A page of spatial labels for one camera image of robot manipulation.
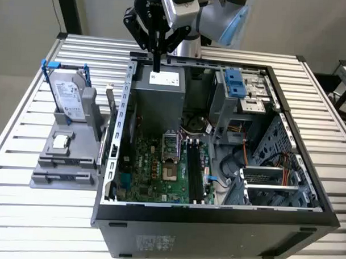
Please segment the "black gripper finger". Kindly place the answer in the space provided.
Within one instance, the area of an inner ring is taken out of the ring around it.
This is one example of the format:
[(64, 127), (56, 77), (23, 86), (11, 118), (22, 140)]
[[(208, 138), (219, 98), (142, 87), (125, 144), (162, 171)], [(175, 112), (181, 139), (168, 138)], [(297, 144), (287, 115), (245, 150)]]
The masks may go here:
[(158, 47), (156, 30), (153, 26), (152, 14), (147, 12), (147, 32), (144, 31), (141, 24), (137, 21), (137, 12), (133, 7), (129, 7), (123, 17), (124, 25), (138, 43), (141, 49), (146, 49), (153, 55), (153, 72), (157, 72)]
[(182, 26), (177, 28), (170, 36), (165, 37), (166, 31), (159, 32), (159, 42), (157, 48), (157, 72), (160, 71), (161, 55), (173, 52), (178, 45), (187, 37), (191, 32), (190, 26)]

